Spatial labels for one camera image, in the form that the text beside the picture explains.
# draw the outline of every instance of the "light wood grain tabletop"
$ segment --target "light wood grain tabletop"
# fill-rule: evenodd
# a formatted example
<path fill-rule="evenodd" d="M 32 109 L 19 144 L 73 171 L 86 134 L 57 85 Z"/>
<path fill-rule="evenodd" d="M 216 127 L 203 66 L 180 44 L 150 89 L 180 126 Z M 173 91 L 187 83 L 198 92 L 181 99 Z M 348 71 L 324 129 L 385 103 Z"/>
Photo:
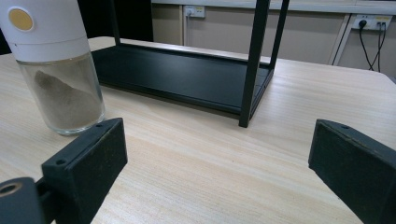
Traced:
<path fill-rule="evenodd" d="M 278 60 L 247 129 L 194 106 L 102 93 L 106 118 L 123 118 L 129 161 L 93 223 L 361 223 L 308 168 L 316 120 L 396 149 L 396 85 L 376 72 Z M 0 56 L 0 182 L 38 180 L 41 163 L 74 138 L 45 126 L 15 59 Z"/>

